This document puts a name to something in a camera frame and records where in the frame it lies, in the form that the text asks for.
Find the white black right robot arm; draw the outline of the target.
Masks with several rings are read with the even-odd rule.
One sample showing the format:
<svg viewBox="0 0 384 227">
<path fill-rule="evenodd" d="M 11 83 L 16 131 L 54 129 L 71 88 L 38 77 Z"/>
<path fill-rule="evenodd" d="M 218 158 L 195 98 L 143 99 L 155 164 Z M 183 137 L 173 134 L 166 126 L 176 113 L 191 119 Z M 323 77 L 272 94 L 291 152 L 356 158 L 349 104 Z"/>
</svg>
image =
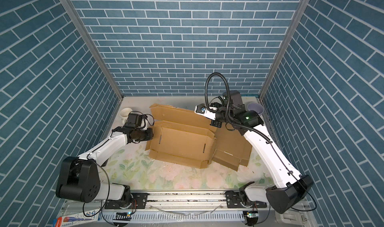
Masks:
<svg viewBox="0 0 384 227">
<path fill-rule="evenodd" d="M 241 190 L 245 197 L 250 202 L 269 203 L 279 214 L 292 209 L 309 194 L 314 185 L 312 177 L 301 174 L 291 164 L 273 141 L 257 111 L 246 109 L 238 91 L 225 92 L 219 100 L 214 103 L 205 100 L 195 107 L 194 112 L 210 119 L 214 127 L 231 124 L 256 150 L 274 183 L 266 189 L 247 184 Z"/>
</svg>

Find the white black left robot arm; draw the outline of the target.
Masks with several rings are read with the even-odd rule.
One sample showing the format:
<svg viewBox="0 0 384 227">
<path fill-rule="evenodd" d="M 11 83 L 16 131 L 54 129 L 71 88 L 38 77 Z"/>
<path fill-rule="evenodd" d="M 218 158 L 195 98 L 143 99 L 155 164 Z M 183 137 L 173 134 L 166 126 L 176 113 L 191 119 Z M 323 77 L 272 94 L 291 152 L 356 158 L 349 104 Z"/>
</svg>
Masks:
<svg viewBox="0 0 384 227">
<path fill-rule="evenodd" d="M 135 146 L 152 140 L 154 122 L 149 115 L 139 111 L 130 112 L 123 126 L 112 130 L 111 135 L 88 151 L 63 160 L 56 196 L 61 199 L 89 203 L 92 201 L 116 201 L 121 208 L 131 205 L 133 197 L 129 186 L 113 184 L 108 178 L 101 182 L 99 170 L 119 149 Z"/>
</svg>

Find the brown cardboard box top sheet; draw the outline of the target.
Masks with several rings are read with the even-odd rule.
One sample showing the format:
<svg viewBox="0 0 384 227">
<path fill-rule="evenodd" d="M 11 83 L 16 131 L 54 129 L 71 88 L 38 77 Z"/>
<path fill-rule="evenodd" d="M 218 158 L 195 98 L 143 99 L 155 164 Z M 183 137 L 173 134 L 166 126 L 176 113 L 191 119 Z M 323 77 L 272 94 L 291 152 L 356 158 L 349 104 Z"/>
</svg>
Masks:
<svg viewBox="0 0 384 227">
<path fill-rule="evenodd" d="M 217 128 L 209 119 L 169 105 L 153 104 L 150 110 L 155 118 L 154 136 L 146 145 L 150 158 L 198 169 L 211 164 Z"/>
</svg>

